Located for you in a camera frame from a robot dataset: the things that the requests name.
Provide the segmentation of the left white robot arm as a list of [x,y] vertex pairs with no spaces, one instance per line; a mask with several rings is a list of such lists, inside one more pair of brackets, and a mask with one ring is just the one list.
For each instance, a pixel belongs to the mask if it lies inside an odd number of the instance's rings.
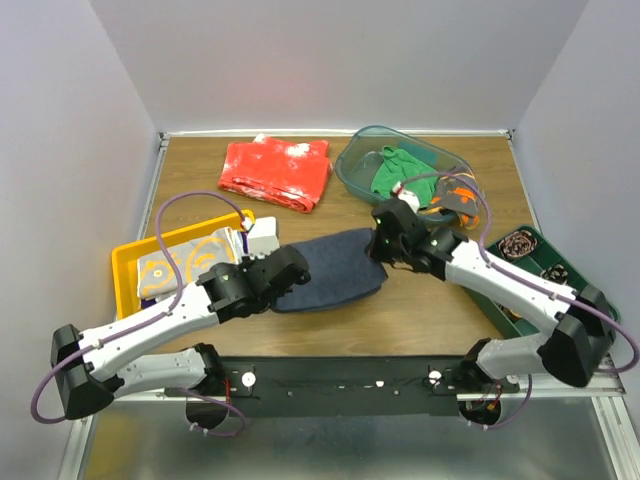
[[57,329],[51,360],[65,419],[85,418],[117,398],[158,388],[224,392],[226,373],[213,346],[197,344],[173,354],[157,354],[155,348],[260,314],[309,279],[307,260],[287,245],[238,264],[217,263],[179,294],[118,322],[85,331],[73,325]]

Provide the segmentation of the green towel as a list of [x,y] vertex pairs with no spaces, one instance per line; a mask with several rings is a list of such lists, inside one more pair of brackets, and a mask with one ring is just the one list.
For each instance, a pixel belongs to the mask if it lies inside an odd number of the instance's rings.
[[386,145],[381,149],[381,154],[382,164],[373,177],[371,191],[388,199],[392,188],[397,183],[407,178],[430,173],[430,177],[411,182],[408,185],[409,190],[419,200],[419,208],[428,207],[436,191],[437,170],[402,148]]

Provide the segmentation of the teal plastic basket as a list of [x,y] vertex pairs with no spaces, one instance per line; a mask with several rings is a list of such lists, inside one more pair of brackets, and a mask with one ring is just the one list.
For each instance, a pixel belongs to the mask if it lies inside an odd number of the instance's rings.
[[[350,194],[372,205],[387,200],[370,189],[373,177],[382,164],[381,149],[386,145],[405,149],[416,158],[430,164],[437,170],[438,179],[463,171],[473,173],[469,164],[453,153],[388,127],[368,126],[357,131],[338,156],[336,172]],[[430,173],[426,173],[407,179],[414,182],[430,176]],[[402,182],[397,183],[391,193]],[[417,196],[409,190],[409,184],[404,186],[401,195],[417,208],[417,213],[427,224],[440,225],[459,221],[453,213],[436,215],[434,218],[424,214],[423,209],[419,208]]]

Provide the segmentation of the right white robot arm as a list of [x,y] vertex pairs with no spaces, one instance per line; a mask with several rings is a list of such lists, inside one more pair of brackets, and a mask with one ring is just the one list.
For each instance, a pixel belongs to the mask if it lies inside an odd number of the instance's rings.
[[536,333],[507,340],[482,339],[459,368],[462,384],[480,392],[509,375],[549,374],[572,387],[591,381],[614,341],[607,325],[609,304],[588,285],[577,291],[535,276],[482,249],[448,227],[428,229],[403,200],[394,197],[375,207],[376,227],[367,247],[375,261],[408,265],[474,291],[507,307],[536,328]]

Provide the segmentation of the dark blue towel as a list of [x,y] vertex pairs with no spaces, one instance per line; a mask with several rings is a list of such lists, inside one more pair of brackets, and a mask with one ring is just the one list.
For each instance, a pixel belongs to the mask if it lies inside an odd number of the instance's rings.
[[277,299],[271,310],[280,314],[318,312],[377,293],[387,273],[366,253],[372,238],[372,229],[357,228],[294,243],[308,262],[310,280]]

